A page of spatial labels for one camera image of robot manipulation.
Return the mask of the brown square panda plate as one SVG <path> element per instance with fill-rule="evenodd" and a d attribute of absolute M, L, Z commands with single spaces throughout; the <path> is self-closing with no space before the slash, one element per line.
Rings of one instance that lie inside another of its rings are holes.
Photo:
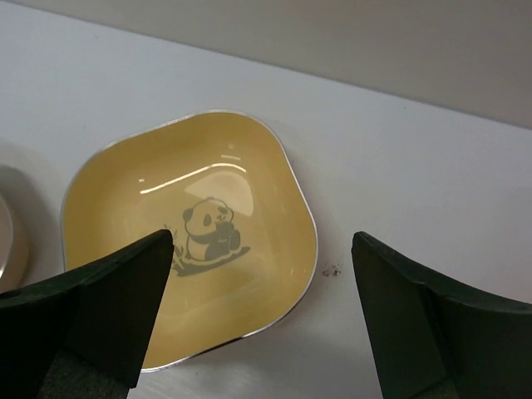
<path fill-rule="evenodd" d="M 1 142 L 1 291 L 36 282 L 43 275 L 43 203 L 27 157 L 15 145 Z"/>

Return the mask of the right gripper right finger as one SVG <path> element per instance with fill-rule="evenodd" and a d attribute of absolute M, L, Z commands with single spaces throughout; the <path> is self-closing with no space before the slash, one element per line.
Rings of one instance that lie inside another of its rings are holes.
<path fill-rule="evenodd" d="M 529 398 L 531 306 L 423 266 L 365 232 L 357 291 L 385 398 Z"/>

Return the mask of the yellow square plate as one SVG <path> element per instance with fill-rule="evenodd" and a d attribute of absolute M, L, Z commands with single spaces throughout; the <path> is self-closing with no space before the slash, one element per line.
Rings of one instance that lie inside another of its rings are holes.
<path fill-rule="evenodd" d="M 65 267 L 159 229 L 174 252 L 145 372 L 272 327 L 317 268 L 316 223 L 282 143 L 237 111 L 184 116 L 91 156 L 62 202 Z"/>

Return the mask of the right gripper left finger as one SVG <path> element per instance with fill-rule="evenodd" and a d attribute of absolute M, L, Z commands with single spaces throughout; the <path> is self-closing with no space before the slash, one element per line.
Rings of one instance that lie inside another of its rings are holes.
<path fill-rule="evenodd" d="M 173 258 L 158 230 L 2 293 L 3 398 L 125 398 L 136 387 Z"/>

